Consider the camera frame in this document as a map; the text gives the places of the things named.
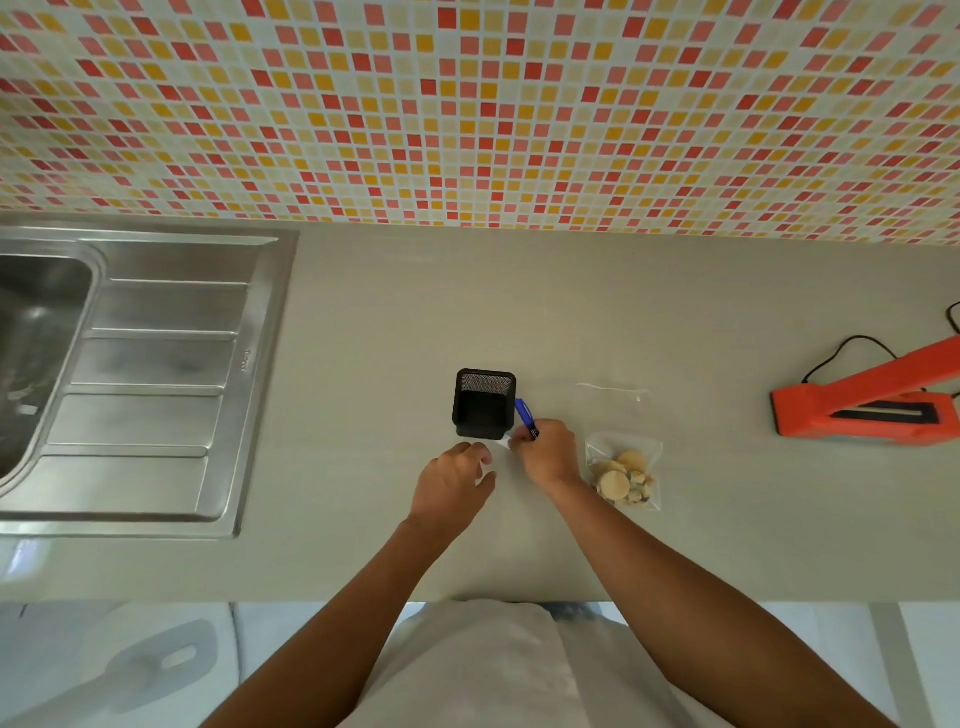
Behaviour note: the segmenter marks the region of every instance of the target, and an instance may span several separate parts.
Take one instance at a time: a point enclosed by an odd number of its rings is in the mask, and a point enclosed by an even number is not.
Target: plastic bag
[[[649,437],[640,437],[629,432],[593,432],[587,437],[587,467],[590,470],[590,482],[597,487],[597,474],[593,466],[598,463],[616,460],[624,452],[635,451],[643,456],[645,477],[642,486],[635,487],[626,502],[623,500],[607,501],[615,505],[629,505],[636,508],[646,508],[651,511],[660,510],[660,481],[653,475],[653,469],[663,454],[663,443]]]
[[[624,450],[635,449],[646,459],[653,476],[650,499],[638,507],[661,509],[662,483],[655,466],[663,442],[649,435],[650,412],[644,406],[645,389],[632,385],[599,386],[587,382],[523,382],[517,386],[537,417],[563,420],[576,434],[586,462],[582,475],[592,487],[595,478],[588,466],[596,460],[615,460]]]

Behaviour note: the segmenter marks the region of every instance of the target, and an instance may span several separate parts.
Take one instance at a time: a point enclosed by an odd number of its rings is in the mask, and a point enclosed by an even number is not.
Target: person
[[[564,423],[537,427],[537,440],[520,427],[511,449],[629,628],[583,610],[554,619],[536,604],[447,601],[384,649],[420,579],[493,493],[495,473],[477,484],[490,451],[461,443],[426,466],[387,544],[203,728],[893,725],[751,599],[587,487]]]

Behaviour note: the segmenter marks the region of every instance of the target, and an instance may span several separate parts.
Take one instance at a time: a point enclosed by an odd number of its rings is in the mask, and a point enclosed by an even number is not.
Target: person's right hand
[[[540,437],[534,440],[525,425],[514,430],[510,449],[523,459],[530,479],[549,491],[581,483],[577,438],[560,420],[537,420]]]

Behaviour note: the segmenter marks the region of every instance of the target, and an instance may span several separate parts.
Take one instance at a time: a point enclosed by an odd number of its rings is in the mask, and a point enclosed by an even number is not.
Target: orange device
[[[887,349],[867,336],[853,336],[844,344],[854,338],[867,338]],[[832,384],[809,384],[809,376],[803,384],[770,396],[777,432],[783,437],[869,437],[914,446],[960,437],[955,396],[923,390],[927,384],[960,376],[960,335]]]

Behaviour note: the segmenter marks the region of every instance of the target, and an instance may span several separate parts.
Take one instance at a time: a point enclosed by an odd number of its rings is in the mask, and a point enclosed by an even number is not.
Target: gray countertop
[[[960,443],[787,440],[768,401],[848,335],[897,352],[946,338],[960,252],[301,230],[239,538],[23,542],[0,598],[328,597],[403,518],[426,461],[457,441],[463,367],[515,373],[542,417],[559,408],[551,387],[647,389],[638,429],[665,443],[663,510],[632,518],[754,598],[960,598]],[[851,346],[823,380],[883,360]],[[549,502],[492,449],[496,493],[414,597],[602,598]]]

